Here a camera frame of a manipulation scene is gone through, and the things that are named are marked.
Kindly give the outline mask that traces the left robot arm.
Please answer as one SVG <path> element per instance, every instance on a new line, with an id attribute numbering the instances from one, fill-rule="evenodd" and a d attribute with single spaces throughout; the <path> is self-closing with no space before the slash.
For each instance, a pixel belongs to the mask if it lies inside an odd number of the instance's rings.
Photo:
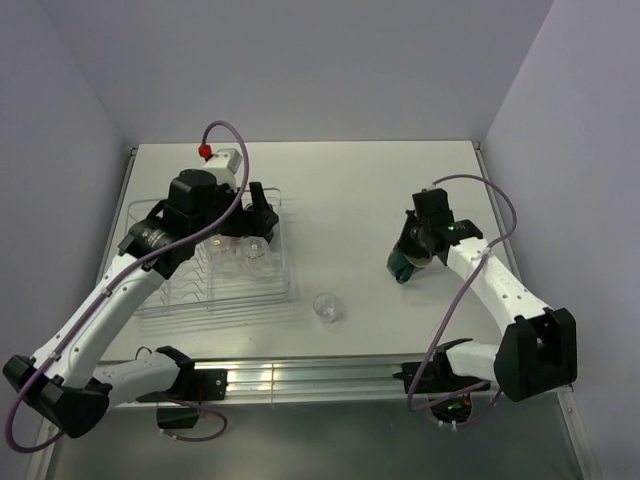
<path id="1" fill-rule="evenodd" d="M 29 356 L 14 355 L 3 374 L 26 403 L 62 434 L 78 438 L 108 410 L 130 401 L 187 399 L 195 363 L 174 347 L 112 367 L 99 362 L 136 310 L 214 235 L 271 240 L 279 218 L 259 182 L 243 191 L 219 173 L 182 171 L 166 198 L 133 224 L 102 280 L 59 332 Z"/>

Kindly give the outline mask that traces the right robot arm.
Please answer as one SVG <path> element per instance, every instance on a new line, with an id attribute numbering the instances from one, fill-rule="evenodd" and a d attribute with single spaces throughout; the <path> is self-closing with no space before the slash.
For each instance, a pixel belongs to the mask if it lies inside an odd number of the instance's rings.
<path id="1" fill-rule="evenodd" d="M 464 282 L 495 321 L 501 339 L 490 345 L 462 338 L 431 347 L 424 364 L 405 363 L 407 395 L 466 394 L 496 385 L 514 402 L 572 384 L 578 376 L 576 321 L 531 293 L 493 253 L 470 220 L 455 220 L 441 188 L 412 197 L 400 237 L 387 260 L 399 284 L 433 259 Z"/>

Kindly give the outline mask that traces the black ceramic mug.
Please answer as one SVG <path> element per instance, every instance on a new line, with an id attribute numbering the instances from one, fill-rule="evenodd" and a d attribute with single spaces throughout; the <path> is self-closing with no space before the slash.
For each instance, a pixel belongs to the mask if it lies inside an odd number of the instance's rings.
<path id="1" fill-rule="evenodd" d="M 251 204 L 244 209 L 248 224 L 248 236 L 261 237 L 270 243 L 274 237 L 274 228 L 279 223 L 279 216 L 271 204 Z"/>

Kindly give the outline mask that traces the teal ceramic mug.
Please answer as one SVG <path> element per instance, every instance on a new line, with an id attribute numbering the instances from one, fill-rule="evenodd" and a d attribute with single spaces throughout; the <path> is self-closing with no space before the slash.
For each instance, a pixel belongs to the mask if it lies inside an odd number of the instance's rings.
<path id="1" fill-rule="evenodd" d="M 425 258 L 411 257 L 399 250 L 393 250 L 388 256 L 386 267 L 394 280 L 398 284 L 403 285 L 407 283 L 416 272 L 426 268 L 431 261 L 431 256 Z"/>

